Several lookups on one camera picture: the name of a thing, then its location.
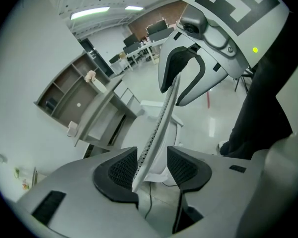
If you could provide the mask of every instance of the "white vase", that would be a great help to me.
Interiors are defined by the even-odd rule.
[[[101,93],[105,93],[107,91],[106,86],[104,86],[97,78],[95,78],[92,82]]]

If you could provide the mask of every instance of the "camera lens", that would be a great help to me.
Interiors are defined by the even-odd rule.
[[[185,24],[183,26],[183,28],[189,34],[198,34],[199,33],[199,29],[196,26],[191,25],[191,24]]]

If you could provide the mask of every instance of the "red line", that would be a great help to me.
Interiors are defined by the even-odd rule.
[[[210,96],[209,92],[207,91],[207,100],[208,100],[208,109],[210,108]]]

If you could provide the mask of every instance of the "person's leg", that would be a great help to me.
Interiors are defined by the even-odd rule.
[[[296,29],[297,23],[289,15],[278,38],[258,63],[229,141],[221,148],[222,155],[250,159],[255,151],[269,148],[292,132],[276,94],[298,65]]]

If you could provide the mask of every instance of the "ceiling light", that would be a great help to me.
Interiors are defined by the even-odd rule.
[[[142,10],[143,7],[137,7],[137,6],[127,6],[125,10]]]
[[[109,7],[101,7],[101,8],[95,8],[95,9],[90,9],[90,10],[83,10],[80,12],[76,12],[73,13],[71,15],[71,19],[76,19],[76,18],[80,18],[86,15],[90,15],[90,14],[94,14],[94,13],[98,13],[98,12],[104,12],[104,11],[108,11]]]

